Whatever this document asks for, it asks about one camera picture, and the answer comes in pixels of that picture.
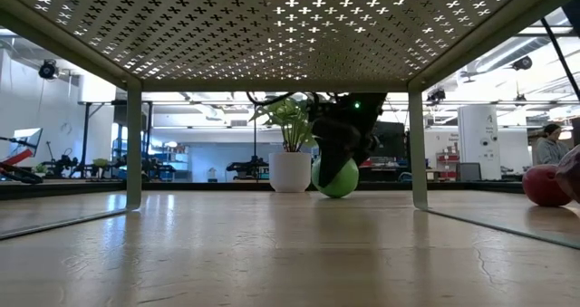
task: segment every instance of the perforated metal table top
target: perforated metal table top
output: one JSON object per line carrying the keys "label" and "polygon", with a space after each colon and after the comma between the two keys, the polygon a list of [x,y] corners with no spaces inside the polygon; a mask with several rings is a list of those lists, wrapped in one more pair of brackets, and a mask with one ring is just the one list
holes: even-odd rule
{"label": "perforated metal table top", "polygon": [[406,83],[511,0],[17,1],[145,83]]}

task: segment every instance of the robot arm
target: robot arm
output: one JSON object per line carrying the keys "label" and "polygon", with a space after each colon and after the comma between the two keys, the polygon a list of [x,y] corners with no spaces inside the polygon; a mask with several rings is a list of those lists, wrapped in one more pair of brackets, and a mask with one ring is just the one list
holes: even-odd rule
{"label": "robot arm", "polygon": [[352,93],[335,97],[336,102],[310,102],[308,118],[320,148],[321,187],[330,184],[349,159],[360,166],[370,157],[378,142],[372,130],[386,97],[386,93]]}

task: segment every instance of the floor crack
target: floor crack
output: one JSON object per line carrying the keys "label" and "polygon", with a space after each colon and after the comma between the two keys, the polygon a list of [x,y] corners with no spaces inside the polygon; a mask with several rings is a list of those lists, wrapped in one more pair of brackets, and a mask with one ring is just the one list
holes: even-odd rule
{"label": "floor crack", "polygon": [[473,249],[475,249],[475,251],[478,253],[479,269],[481,270],[481,272],[483,272],[487,276],[489,284],[491,284],[490,286],[496,290],[504,292],[495,286],[495,285],[501,285],[501,283],[497,283],[493,279],[493,276],[491,275],[491,273],[486,268],[486,261],[481,257],[481,251],[476,246],[473,246]]}
{"label": "floor crack", "polygon": [[161,298],[156,298],[156,299],[149,299],[149,300],[146,300],[146,301],[137,302],[137,304],[143,304],[143,303],[149,303],[149,302],[158,302],[158,301],[164,301],[164,300],[167,300],[167,299],[172,299],[172,298],[178,297],[178,296],[180,296],[180,295],[184,295],[184,294],[188,294],[188,293],[178,293],[178,294],[174,294],[174,295],[172,295],[172,296],[169,296],[169,297],[161,297]]}

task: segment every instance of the potted plant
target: potted plant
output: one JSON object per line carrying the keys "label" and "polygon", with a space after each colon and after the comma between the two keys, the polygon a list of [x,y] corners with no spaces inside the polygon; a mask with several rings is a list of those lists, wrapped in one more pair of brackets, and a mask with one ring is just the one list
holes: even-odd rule
{"label": "potted plant", "polygon": [[39,164],[38,166],[34,167],[34,173],[38,177],[44,177],[44,176],[46,176],[46,173],[47,172],[48,172],[48,167],[45,166],[42,163]]}
{"label": "potted plant", "polygon": [[270,153],[270,185],[280,193],[302,193],[310,185],[312,155],[300,151],[316,144],[312,125],[308,122],[306,101],[289,97],[282,101],[258,107],[249,120],[267,116],[266,126],[279,126],[282,131],[284,152]]}

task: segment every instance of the white planter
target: white planter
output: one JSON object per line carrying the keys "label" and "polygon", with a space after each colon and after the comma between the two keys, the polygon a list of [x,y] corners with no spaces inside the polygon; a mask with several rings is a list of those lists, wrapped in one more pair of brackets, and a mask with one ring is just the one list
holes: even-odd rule
{"label": "white planter", "polygon": [[270,186],[276,192],[304,193],[310,185],[310,153],[270,153],[269,159]]}

